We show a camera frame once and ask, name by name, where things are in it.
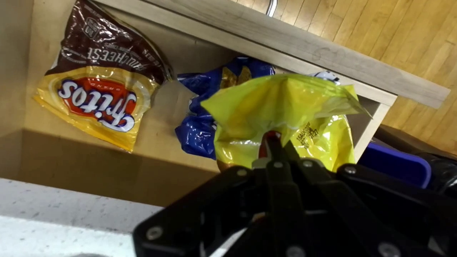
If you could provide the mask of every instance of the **yellow plastic bag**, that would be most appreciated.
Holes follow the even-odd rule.
[[[292,140],[301,157],[318,158],[329,170],[354,162],[343,115],[366,111],[353,92],[351,86],[299,74],[261,77],[221,89],[202,102],[218,124],[216,158],[251,167],[259,158],[264,134],[275,131],[283,146]]]

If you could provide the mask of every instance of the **wooden floor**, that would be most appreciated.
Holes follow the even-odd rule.
[[[457,154],[457,0],[278,0],[274,17],[453,89],[438,110],[399,97],[383,124]]]

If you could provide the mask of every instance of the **brown and yellow chip bag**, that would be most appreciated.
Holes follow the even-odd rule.
[[[154,90],[171,78],[154,45],[88,0],[73,6],[59,55],[37,102],[129,152]]]

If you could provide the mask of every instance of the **blue container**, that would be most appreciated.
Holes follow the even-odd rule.
[[[368,145],[358,164],[420,188],[430,182],[431,167],[424,159],[375,143]]]

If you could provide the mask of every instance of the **yellow chip bag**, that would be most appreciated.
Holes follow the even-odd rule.
[[[154,45],[88,0],[73,6],[59,55],[34,99],[129,152],[154,90],[171,78]]]
[[[351,86],[299,74],[280,74],[219,90],[202,106],[217,122],[216,158],[251,167],[263,157],[263,137],[271,132],[283,146],[291,140],[302,157],[326,168],[354,162],[352,138],[344,114],[366,111]]]

